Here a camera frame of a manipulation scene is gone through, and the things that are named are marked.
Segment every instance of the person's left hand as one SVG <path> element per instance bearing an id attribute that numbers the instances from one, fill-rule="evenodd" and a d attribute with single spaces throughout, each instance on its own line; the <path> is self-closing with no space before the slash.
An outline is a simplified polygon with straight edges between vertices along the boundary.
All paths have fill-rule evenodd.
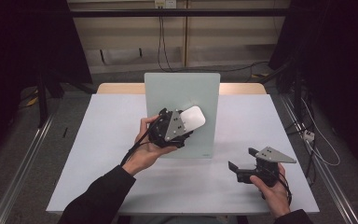
<path id="1" fill-rule="evenodd" d="M 135 138 L 135 142 L 141 139 L 142 135 L 147 131 L 147 125 L 158 118 L 158 115 L 152 118 L 141 119 L 141 128 Z M 123 169 L 130 175 L 136 175 L 140 171 L 149 168 L 155 163 L 158 157 L 175 151 L 177 147 L 157 147 L 149 142 L 149 137 L 145 137 L 141 145 L 130 156 L 127 162 L 123 165 Z"/>

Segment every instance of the metal rail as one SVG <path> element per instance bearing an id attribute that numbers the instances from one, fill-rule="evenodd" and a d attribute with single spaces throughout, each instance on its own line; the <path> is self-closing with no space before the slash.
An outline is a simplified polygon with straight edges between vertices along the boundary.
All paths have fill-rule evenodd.
<path id="1" fill-rule="evenodd" d="M 73 9 L 71 11 L 19 10 L 28 16 L 94 17 L 284 17 L 314 13 L 309 9 L 246 8 L 246 9 Z"/>
<path id="2" fill-rule="evenodd" d="M 301 125 L 303 127 L 305 127 L 305 126 L 304 126 L 304 123 L 301 123 L 297 120 L 295 112 L 293 111 L 293 108 L 294 108 L 293 103 L 287 96 L 286 97 L 281 96 L 281 99 L 282 99 L 284 107 L 287 110 L 287 113 L 290 116 L 290 119 L 292 120 L 292 122 L 295 123 L 297 130 L 300 131 Z M 310 152 L 311 152 L 310 143 L 304 139 L 302 139 L 302 140 L 306 144 L 307 151 L 310 154 Z M 315 150 L 317 153 L 320 153 L 317 147 L 314 148 L 313 150 Z M 339 184 L 336 181 L 336 179 L 334 178 L 333 174 L 330 172 L 330 169 L 328 168 L 328 166 L 315 157 L 312 157 L 312 160 L 315 164 L 316 169 L 319 172 L 319 175 L 321 176 L 322 180 L 324 181 L 325 186 L 327 187 L 328 191 L 330 192 L 330 195 L 332 196 L 333 201 L 336 203 L 337 209 L 339 210 L 342 217 L 344 218 L 345 223 L 358 224 L 358 217 L 356 216 L 354 209 L 351 206 L 350 201 L 348 200 L 344 191 L 339 186 Z"/>
<path id="3" fill-rule="evenodd" d="M 35 137 L 31 145 L 28 147 L 27 153 L 25 154 L 24 159 L 21 162 L 17 173 L 14 175 L 13 179 L 10 182 L 3 198 L 0 201 L 0 224 L 4 224 L 7 220 L 8 214 L 10 213 L 11 208 L 16 202 L 16 199 L 21 191 L 22 185 L 31 170 L 34 159 L 37 156 L 39 148 L 42 146 L 43 140 L 48 133 L 48 129 L 53 121 L 54 115 L 56 114 L 59 107 L 59 102 L 53 104 L 52 112 L 48 116 L 47 121 L 43 127 L 37 129 Z"/>

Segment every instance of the white tabletop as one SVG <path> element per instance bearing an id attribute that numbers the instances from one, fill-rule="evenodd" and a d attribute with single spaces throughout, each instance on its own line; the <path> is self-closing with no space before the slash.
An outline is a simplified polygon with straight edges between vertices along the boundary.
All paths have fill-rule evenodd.
<path id="1" fill-rule="evenodd" d="M 93 95 L 47 211 L 60 213 L 92 181 L 120 163 L 146 116 L 144 95 Z M 269 95 L 220 95 L 212 159 L 158 159 L 136 176 L 121 215 L 255 215 L 268 213 L 253 185 L 238 183 L 227 161 L 254 169 L 248 147 L 296 159 Z M 319 212 L 298 163 L 284 164 L 292 210 Z"/>

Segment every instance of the black jacket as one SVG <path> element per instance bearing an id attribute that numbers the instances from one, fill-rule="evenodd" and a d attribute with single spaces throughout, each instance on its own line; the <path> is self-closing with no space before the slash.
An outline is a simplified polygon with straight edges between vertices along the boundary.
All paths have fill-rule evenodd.
<path id="1" fill-rule="evenodd" d="M 121 166 L 95 180 L 82 195 L 66 206 L 59 224 L 110 224 L 123 204 L 135 178 Z M 303 210 L 279 217 L 274 224 L 312 223 Z"/>

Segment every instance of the wall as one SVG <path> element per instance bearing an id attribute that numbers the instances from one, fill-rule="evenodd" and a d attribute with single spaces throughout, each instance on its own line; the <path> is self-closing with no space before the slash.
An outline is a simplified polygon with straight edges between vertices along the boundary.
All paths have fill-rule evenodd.
<path id="1" fill-rule="evenodd" d="M 71 9 L 129 9 L 155 6 L 154 1 L 149 0 L 98 2 L 68 0 L 68 4 Z M 177 0 L 178 8 L 287 8 L 289 4 L 289 0 Z M 146 58 L 142 60 L 133 58 L 121 62 L 113 59 L 114 56 L 108 56 L 109 62 L 103 64 L 99 59 L 99 49 L 102 49 L 106 55 L 114 55 L 114 51 L 118 50 L 132 50 L 133 57 L 139 57 L 138 49 L 149 49 L 157 53 L 160 26 L 158 18 L 75 18 L 74 20 L 83 49 L 86 55 L 89 55 L 90 66 L 103 66 L 102 70 L 91 69 L 91 73 L 110 71 L 105 68 L 113 64 L 123 65 L 136 61 L 145 65 L 156 61 L 156 57 L 151 57 L 148 61 Z M 169 60 L 173 67 L 180 67 L 268 60 L 274 50 L 284 18 L 197 17 L 164 18 L 163 21 Z"/>

